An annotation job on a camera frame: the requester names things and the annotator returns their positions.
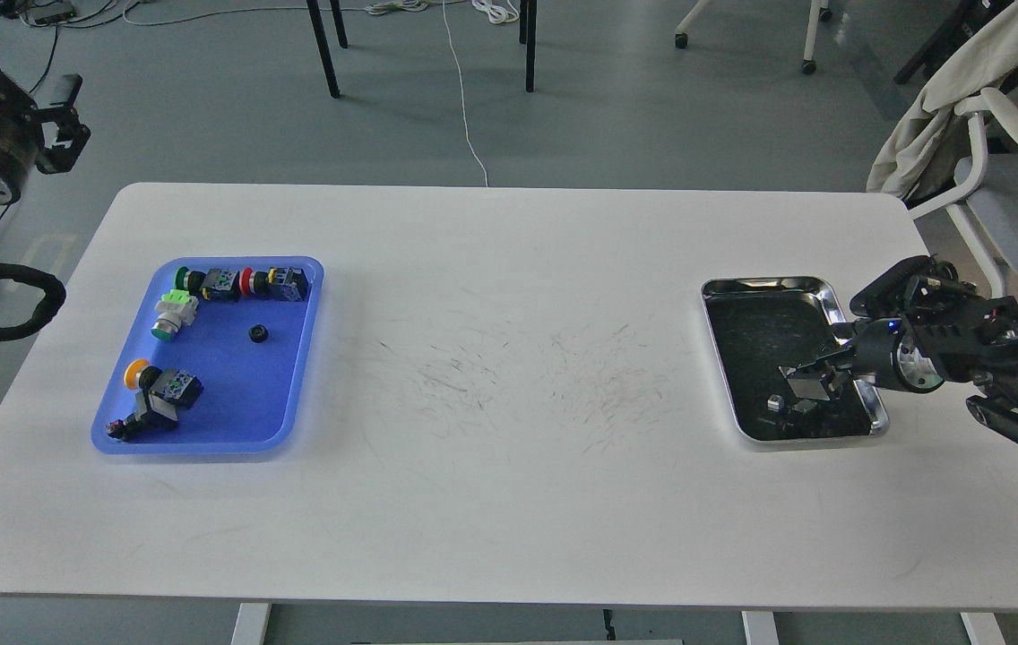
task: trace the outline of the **table leg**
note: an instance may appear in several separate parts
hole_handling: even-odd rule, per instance
[[[536,58],[536,0],[528,0],[525,27],[525,92],[533,91],[533,61]]]
[[[338,90],[338,78],[333,74],[333,58],[330,57],[330,45],[326,42],[326,28],[322,26],[322,9],[318,0],[305,0],[305,8],[309,9],[309,21],[314,25],[314,40],[318,41],[318,55],[322,57],[322,71],[326,73],[326,85],[330,89],[330,97],[341,98]]]
[[[330,0],[330,11],[333,12],[333,31],[338,33],[338,48],[349,49],[349,41],[346,41],[346,23],[341,19],[341,0]]]
[[[526,28],[528,25],[528,5],[532,3],[532,0],[520,0],[520,17],[517,17],[517,26],[520,28],[520,34],[517,34],[517,42],[521,45],[525,44]]]
[[[960,613],[971,645],[1007,645],[994,613]]]
[[[780,645],[772,611],[741,611],[739,615],[744,621],[746,645]]]
[[[270,603],[238,604],[238,618],[234,621],[234,636],[230,645],[263,645],[266,626],[271,622]]]

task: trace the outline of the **chair leg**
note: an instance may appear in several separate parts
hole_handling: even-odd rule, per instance
[[[680,20],[680,24],[677,24],[677,49],[688,48],[688,27],[692,25],[693,21],[696,21],[697,17],[700,17],[700,13],[704,11],[704,8],[708,7],[711,1],[713,0],[699,0],[696,4],[693,4],[685,19]]]
[[[536,0],[528,0],[528,25],[525,34],[525,92],[533,91],[533,68],[536,61]]]
[[[314,40],[318,41],[318,55],[322,58],[322,71],[326,73],[326,85],[330,89],[330,97],[340,99],[341,90],[338,90],[338,78],[333,74],[330,44],[326,42],[326,28],[322,26],[322,9],[318,5],[318,0],[305,0],[305,8],[309,9],[309,23],[314,25]]]
[[[1000,262],[996,260],[996,254],[987,248],[983,238],[979,236],[975,229],[975,224],[971,223],[967,206],[962,201],[947,206],[947,215],[951,216],[951,221],[956,229],[959,229],[963,242],[971,251],[971,256],[978,262],[979,269],[983,270],[983,275],[987,277],[987,285],[992,287],[992,297],[1002,298],[1007,295],[1007,279],[1000,269]]]
[[[815,32],[819,27],[819,0],[812,0],[807,17],[807,36],[804,38],[804,62],[800,65],[803,73],[815,72]]]
[[[330,0],[330,11],[333,13],[333,30],[338,34],[338,48],[349,49],[346,41],[346,23],[341,19],[341,0]]]

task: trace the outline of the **black table leg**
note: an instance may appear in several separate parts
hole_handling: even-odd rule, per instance
[[[341,21],[341,0],[330,0],[330,9],[333,11],[333,30],[338,33],[338,48],[349,49],[349,41],[346,41],[346,23]]]
[[[528,0],[528,34],[525,36],[525,92],[533,91],[533,61],[536,58],[536,0]]]
[[[517,42],[520,42],[521,45],[525,44],[525,28],[528,25],[528,18],[526,16],[528,16],[529,3],[530,0],[520,0],[520,17],[517,17],[517,21],[520,23],[518,25],[520,26],[520,34],[517,36]]]
[[[326,28],[322,26],[322,9],[318,0],[305,0],[305,8],[309,9],[309,21],[314,25],[314,40],[318,41],[318,54],[322,57],[322,71],[326,73],[326,84],[330,86],[330,97],[341,98],[338,90],[338,78],[333,75],[333,59],[330,57],[330,45],[326,42]]]

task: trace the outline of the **white cable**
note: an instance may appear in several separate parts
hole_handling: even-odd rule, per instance
[[[490,21],[493,24],[508,24],[514,23],[520,19],[520,11],[517,11],[516,7],[513,7],[513,3],[510,0],[505,0],[508,7],[502,7],[500,4],[494,4],[493,0],[471,0],[473,8],[477,11],[484,11],[485,15],[490,16]]]
[[[369,4],[365,12],[372,16],[384,16],[398,11],[426,11],[431,6],[422,0],[390,0],[389,3]]]
[[[482,167],[482,175],[485,176],[485,187],[490,187],[490,171],[485,170],[485,163],[482,162],[482,158],[476,156],[476,151],[473,150],[473,142],[468,138],[468,118],[465,116],[465,79],[460,75],[460,60],[457,60],[457,50],[453,49],[453,33],[449,32],[449,17],[446,15],[446,7],[441,4],[441,19],[445,21],[445,34],[449,40],[449,50],[453,52],[453,62],[457,65],[457,85],[460,86],[460,122],[465,126],[465,143],[468,143],[469,154],[473,155],[473,159],[476,160],[476,165]]]

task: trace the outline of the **blue tray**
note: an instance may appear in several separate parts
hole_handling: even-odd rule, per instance
[[[174,287],[180,267],[203,273],[212,268],[292,267],[303,270],[309,294],[304,302],[243,297],[227,303],[200,298],[193,324],[164,342],[150,334],[157,315],[154,303]],[[322,277],[320,262],[304,256],[184,257],[166,262],[154,273],[139,303],[91,425],[92,444],[107,454],[253,454],[282,444],[295,421]],[[247,331],[254,326],[267,328],[265,342],[248,339]],[[135,393],[124,387],[123,371],[136,358],[189,371],[205,389],[193,408],[178,409],[177,428],[149,429],[120,442],[107,436],[107,424],[133,410]]]

